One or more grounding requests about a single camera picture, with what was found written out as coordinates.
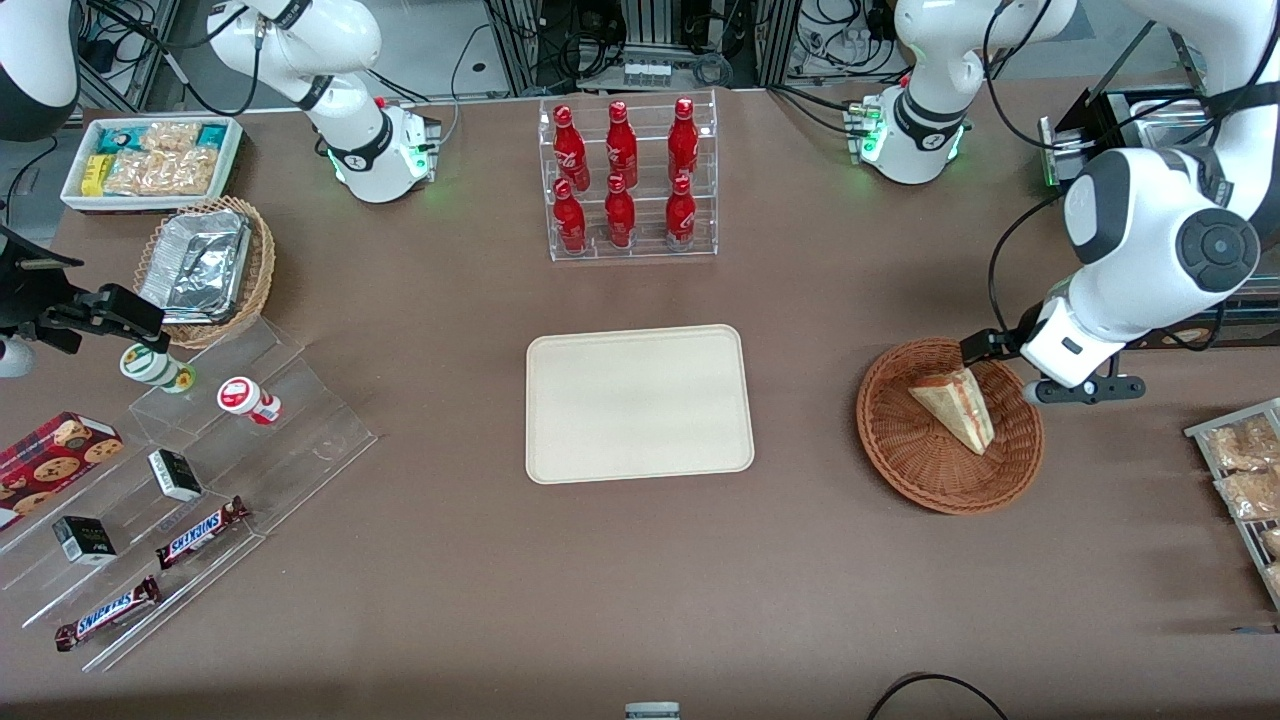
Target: snickers bar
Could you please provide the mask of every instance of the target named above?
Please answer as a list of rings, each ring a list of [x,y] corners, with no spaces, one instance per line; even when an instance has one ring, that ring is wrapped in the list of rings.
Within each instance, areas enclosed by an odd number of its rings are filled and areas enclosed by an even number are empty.
[[[67,652],[106,625],[120,620],[143,605],[159,605],[160,600],[160,585],[156,584],[155,577],[147,575],[138,587],[81,618],[79,623],[68,623],[58,628],[54,644],[58,646],[58,652]]]
[[[244,503],[241,502],[237,495],[230,502],[219,507],[218,512],[205,518],[198,525],[182,533],[172,543],[157,550],[156,557],[160,559],[160,569],[168,570],[173,568],[183,556],[196,552],[205,543],[232,527],[232,523],[246,515],[248,515],[248,509],[244,507]]]

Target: coca-cola bottle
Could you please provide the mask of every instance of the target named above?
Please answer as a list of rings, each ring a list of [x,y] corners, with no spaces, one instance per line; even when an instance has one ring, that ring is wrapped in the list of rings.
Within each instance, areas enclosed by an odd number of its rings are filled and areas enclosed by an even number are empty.
[[[582,205],[573,197],[573,187],[564,178],[556,178],[553,184],[556,191],[556,204],[552,205],[552,214],[556,215],[556,232],[561,236],[561,245],[570,255],[586,252],[586,215],[582,214]]]
[[[604,199],[604,214],[609,219],[609,242],[620,250],[631,247],[636,234],[636,204],[627,192],[622,173],[609,176],[609,196]]]
[[[694,124],[694,101],[689,97],[676,100],[676,122],[667,136],[667,173],[672,182],[681,173],[694,177],[698,169],[698,126]]]
[[[671,183],[667,199],[667,247],[676,252],[689,250],[694,243],[694,213],[698,204],[689,195],[689,176],[681,174]]]
[[[561,177],[568,178],[579,192],[585,192],[591,186],[591,172],[586,169],[582,133],[573,127],[573,111],[568,105],[557,105],[552,117],[556,119],[556,164]]]
[[[604,138],[609,154],[609,172],[621,173],[627,187],[640,182],[640,160],[636,151],[636,131],[627,120],[627,104],[609,102],[609,135]]]

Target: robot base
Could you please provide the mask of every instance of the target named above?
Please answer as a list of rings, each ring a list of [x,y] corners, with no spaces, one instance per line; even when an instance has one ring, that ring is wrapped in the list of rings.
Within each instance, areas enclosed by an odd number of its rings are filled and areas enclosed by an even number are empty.
[[[891,87],[879,95],[868,95],[856,114],[845,113],[846,128],[867,133],[850,138],[849,151],[855,164],[868,164],[893,182],[927,183],[942,174],[942,168],[956,156],[964,128],[956,131],[950,143],[938,135],[943,145],[920,150],[895,117],[893,104],[901,94],[901,87]]]
[[[329,154],[334,172],[351,193],[365,202],[390,202],[419,182],[434,181],[439,163],[440,126],[402,108],[384,108],[392,120],[392,141],[367,170],[343,168]]]

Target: small black box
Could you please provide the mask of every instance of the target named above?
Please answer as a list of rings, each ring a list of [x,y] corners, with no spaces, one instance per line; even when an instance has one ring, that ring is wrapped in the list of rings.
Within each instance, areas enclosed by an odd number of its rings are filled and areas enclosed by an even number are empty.
[[[174,500],[191,502],[204,492],[187,459],[172,450],[157,450],[147,456],[151,474],[160,483],[160,492]]]
[[[106,537],[102,523],[93,518],[63,515],[54,523],[54,536],[72,562],[102,565],[115,557],[111,538]]]

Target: beige tray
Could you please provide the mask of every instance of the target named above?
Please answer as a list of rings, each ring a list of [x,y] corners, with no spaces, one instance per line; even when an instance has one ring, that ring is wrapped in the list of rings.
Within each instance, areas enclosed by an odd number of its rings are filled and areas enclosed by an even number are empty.
[[[525,413],[536,483],[737,473],[755,459],[742,341],[728,325],[540,337]]]

